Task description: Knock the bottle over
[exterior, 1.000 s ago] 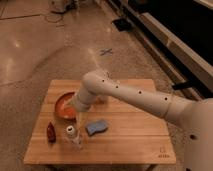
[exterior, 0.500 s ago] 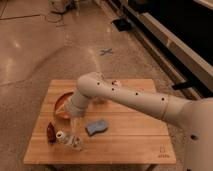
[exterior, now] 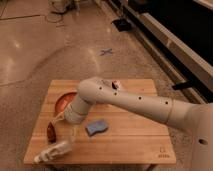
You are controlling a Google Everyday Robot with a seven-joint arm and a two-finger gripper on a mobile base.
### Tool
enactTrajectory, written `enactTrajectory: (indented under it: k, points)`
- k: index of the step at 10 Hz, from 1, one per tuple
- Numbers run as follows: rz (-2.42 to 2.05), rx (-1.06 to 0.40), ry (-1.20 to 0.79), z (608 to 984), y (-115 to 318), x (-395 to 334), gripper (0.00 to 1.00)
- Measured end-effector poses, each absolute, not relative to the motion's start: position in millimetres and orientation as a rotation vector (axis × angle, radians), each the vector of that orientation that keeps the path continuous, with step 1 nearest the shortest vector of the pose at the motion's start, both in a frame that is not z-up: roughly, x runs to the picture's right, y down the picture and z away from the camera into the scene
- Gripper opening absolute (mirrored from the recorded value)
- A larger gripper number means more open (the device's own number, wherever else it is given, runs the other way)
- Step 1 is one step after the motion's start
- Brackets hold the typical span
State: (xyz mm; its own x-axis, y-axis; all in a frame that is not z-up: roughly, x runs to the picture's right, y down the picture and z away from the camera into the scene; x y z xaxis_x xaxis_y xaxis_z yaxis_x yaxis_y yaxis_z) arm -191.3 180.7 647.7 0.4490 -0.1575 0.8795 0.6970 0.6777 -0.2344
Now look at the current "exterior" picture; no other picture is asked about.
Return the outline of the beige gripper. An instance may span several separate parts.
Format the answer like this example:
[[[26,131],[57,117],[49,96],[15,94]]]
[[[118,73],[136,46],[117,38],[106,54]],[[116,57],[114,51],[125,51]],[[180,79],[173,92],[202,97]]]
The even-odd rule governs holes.
[[[79,126],[76,124],[69,123],[64,116],[63,112],[58,113],[53,118],[53,126],[56,134],[64,140],[74,142],[76,140]]]

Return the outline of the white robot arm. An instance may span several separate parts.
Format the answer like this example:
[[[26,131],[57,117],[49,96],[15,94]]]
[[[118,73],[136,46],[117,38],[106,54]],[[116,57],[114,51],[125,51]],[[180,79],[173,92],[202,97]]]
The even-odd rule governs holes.
[[[74,99],[54,121],[80,124],[97,103],[110,104],[191,134],[190,171],[213,171],[213,103],[193,104],[132,93],[114,89],[109,80],[92,77],[79,83]]]

